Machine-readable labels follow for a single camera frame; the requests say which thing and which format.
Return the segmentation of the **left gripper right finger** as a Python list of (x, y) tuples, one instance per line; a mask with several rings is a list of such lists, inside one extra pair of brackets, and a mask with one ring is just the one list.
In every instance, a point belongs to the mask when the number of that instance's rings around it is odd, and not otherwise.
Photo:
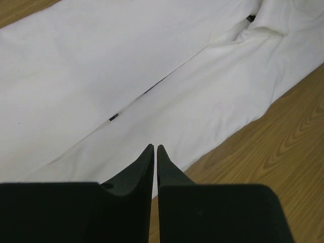
[(195, 183), (171, 161), (165, 147), (159, 145), (157, 148), (158, 187), (194, 184)]

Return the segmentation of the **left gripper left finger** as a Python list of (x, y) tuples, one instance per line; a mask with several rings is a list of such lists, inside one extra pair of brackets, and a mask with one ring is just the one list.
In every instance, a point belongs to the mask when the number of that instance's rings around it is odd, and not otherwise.
[(153, 174), (154, 146), (149, 144), (133, 163), (101, 184), (100, 196), (106, 200), (124, 200), (132, 196), (150, 200)]

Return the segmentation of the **white t-shirt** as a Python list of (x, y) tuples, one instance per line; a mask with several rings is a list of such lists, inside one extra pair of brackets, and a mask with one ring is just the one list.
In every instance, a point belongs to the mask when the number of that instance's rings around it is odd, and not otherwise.
[(323, 63), (323, 1), (60, 1), (1, 29), (1, 181), (181, 169)]

